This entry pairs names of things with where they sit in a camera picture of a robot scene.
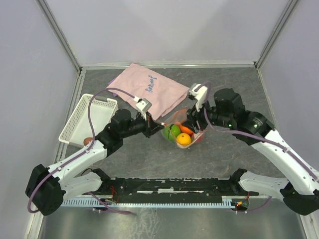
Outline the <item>orange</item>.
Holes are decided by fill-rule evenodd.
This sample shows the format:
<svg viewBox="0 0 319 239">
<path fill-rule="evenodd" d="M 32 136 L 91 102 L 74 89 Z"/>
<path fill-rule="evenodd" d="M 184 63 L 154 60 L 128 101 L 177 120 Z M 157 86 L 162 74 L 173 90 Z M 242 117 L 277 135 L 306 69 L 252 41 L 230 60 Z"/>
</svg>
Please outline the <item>orange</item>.
<svg viewBox="0 0 319 239">
<path fill-rule="evenodd" d="M 179 129 L 180 129 L 181 133 L 186 133 L 188 135 L 192 135 L 193 134 L 193 131 L 191 129 L 189 129 L 189 128 L 181 125 L 181 124 L 179 125 Z"/>
</svg>

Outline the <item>yellow lemon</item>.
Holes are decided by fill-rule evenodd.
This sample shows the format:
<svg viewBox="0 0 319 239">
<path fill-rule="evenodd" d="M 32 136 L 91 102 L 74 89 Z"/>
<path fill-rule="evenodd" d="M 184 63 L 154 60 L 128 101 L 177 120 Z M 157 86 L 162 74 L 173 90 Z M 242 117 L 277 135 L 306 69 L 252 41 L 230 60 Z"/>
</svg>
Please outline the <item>yellow lemon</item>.
<svg viewBox="0 0 319 239">
<path fill-rule="evenodd" d="M 192 143 L 192 139 L 191 139 L 190 135 L 188 135 L 186 133 L 180 133 L 176 137 L 176 142 L 182 146 L 187 146 L 187 145 L 190 145 Z"/>
</svg>

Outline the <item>green apple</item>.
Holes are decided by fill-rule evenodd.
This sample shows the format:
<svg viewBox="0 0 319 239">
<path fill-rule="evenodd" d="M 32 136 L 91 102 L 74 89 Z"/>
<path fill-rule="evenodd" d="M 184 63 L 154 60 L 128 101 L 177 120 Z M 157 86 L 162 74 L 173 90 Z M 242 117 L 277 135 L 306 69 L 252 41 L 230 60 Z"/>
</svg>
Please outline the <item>green apple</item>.
<svg viewBox="0 0 319 239">
<path fill-rule="evenodd" d="M 176 137 L 181 134 L 181 131 L 178 125 L 171 124 L 163 129 L 162 134 L 169 141 L 175 141 Z"/>
</svg>

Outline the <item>clear zip top bag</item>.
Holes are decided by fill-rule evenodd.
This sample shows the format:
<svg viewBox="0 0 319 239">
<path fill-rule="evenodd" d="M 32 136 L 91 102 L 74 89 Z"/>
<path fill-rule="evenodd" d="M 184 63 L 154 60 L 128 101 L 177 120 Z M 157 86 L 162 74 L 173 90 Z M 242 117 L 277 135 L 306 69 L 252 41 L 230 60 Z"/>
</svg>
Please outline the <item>clear zip top bag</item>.
<svg viewBox="0 0 319 239">
<path fill-rule="evenodd" d="M 204 131 L 195 133 L 182 125 L 187 120 L 186 112 L 186 108 L 175 112 L 163 123 L 164 129 L 161 130 L 164 139 L 181 149 L 189 148 L 204 139 Z"/>
</svg>

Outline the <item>white perforated plastic basket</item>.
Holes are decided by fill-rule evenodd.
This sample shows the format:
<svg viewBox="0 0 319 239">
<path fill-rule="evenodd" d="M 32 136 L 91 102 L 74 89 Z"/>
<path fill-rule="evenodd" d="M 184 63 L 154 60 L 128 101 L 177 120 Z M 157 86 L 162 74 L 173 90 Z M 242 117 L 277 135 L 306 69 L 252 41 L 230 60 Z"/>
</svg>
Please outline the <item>white perforated plastic basket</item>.
<svg viewBox="0 0 319 239">
<path fill-rule="evenodd" d="M 88 113 L 94 132 L 98 134 L 118 110 L 118 102 L 114 99 L 98 96 L 89 104 L 91 98 L 91 94 L 82 95 L 58 138 L 60 142 L 82 148 L 83 140 L 92 136 Z"/>
</svg>

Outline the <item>red apple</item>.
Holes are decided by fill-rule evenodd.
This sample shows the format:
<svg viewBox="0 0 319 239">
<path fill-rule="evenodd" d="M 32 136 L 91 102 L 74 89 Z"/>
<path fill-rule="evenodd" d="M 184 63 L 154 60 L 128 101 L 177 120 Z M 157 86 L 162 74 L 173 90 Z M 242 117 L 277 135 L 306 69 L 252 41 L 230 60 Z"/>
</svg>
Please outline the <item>red apple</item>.
<svg viewBox="0 0 319 239">
<path fill-rule="evenodd" d="M 203 140 L 203 134 L 202 133 L 196 133 L 196 134 L 193 134 L 193 143 L 198 143 L 198 142 L 201 142 Z"/>
</svg>

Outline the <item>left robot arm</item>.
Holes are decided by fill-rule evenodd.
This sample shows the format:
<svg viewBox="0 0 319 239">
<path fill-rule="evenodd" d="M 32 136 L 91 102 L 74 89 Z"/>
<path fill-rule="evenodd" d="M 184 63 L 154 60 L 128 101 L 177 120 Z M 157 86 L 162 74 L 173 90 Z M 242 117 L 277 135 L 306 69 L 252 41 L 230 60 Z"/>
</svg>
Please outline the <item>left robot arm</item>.
<svg viewBox="0 0 319 239">
<path fill-rule="evenodd" d="M 94 191 L 106 194 L 110 190 L 109 180 L 94 172 L 85 176 L 79 173 L 116 152 L 123 146 L 124 138 L 139 133 L 150 137 L 163 128 L 164 124 L 153 120 L 150 113 L 137 113 L 136 118 L 132 118 L 129 110 L 117 110 L 88 145 L 59 163 L 48 167 L 39 164 L 33 168 L 25 190 L 29 198 L 28 211 L 48 216 L 75 196 Z"/>
</svg>

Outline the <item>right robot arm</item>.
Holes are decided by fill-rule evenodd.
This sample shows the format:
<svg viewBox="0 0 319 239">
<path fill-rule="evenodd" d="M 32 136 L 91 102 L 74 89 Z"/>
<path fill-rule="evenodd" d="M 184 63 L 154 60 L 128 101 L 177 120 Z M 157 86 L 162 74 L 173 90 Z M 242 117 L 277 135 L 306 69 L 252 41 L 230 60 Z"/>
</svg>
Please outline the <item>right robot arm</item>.
<svg viewBox="0 0 319 239">
<path fill-rule="evenodd" d="M 209 88 L 204 84 L 192 86 L 188 96 L 195 105 L 187 111 L 184 126 L 193 132 L 211 127 L 229 133 L 264 155 L 284 175 L 273 178 L 238 169 L 228 183 L 233 194 L 246 191 L 267 195 L 303 216 L 319 209 L 319 172 L 286 143 L 264 115 L 247 110 L 232 88 L 215 92 L 214 106 L 208 102 Z"/>
</svg>

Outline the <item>pink cloth with lettering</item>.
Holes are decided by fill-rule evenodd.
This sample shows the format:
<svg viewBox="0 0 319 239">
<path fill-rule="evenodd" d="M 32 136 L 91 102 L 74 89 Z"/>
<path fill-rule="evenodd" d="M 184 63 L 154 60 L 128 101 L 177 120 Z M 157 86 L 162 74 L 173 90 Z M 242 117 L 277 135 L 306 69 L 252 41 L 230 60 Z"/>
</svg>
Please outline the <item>pink cloth with lettering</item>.
<svg viewBox="0 0 319 239">
<path fill-rule="evenodd" d="M 149 109 L 153 119 L 157 120 L 171 112 L 187 96 L 189 88 L 165 77 L 153 70 L 132 63 L 125 69 L 107 89 L 116 93 L 133 108 L 136 102 L 120 89 L 152 103 Z"/>
</svg>

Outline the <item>brown egg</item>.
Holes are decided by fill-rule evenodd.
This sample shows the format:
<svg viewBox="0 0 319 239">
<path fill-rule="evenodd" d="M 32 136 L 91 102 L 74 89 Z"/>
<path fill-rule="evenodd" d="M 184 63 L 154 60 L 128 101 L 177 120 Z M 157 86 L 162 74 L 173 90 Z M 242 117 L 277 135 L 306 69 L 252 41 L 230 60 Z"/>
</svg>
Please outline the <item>brown egg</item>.
<svg viewBox="0 0 319 239">
<path fill-rule="evenodd" d="M 87 137 L 83 140 L 83 144 L 84 146 L 88 145 L 91 141 L 93 140 L 92 137 Z"/>
</svg>

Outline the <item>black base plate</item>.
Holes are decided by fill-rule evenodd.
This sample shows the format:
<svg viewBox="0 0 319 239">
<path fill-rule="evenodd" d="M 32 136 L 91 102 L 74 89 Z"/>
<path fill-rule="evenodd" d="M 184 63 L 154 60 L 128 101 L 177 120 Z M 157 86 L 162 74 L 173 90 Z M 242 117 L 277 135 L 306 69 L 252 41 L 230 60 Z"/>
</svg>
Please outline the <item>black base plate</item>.
<svg viewBox="0 0 319 239">
<path fill-rule="evenodd" d="M 115 178 L 103 181 L 94 192 L 113 196 L 117 203 L 179 204 L 221 203 L 223 196 L 258 196 L 248 193 L 230 179 L 140 179 Z"/>
</svg>

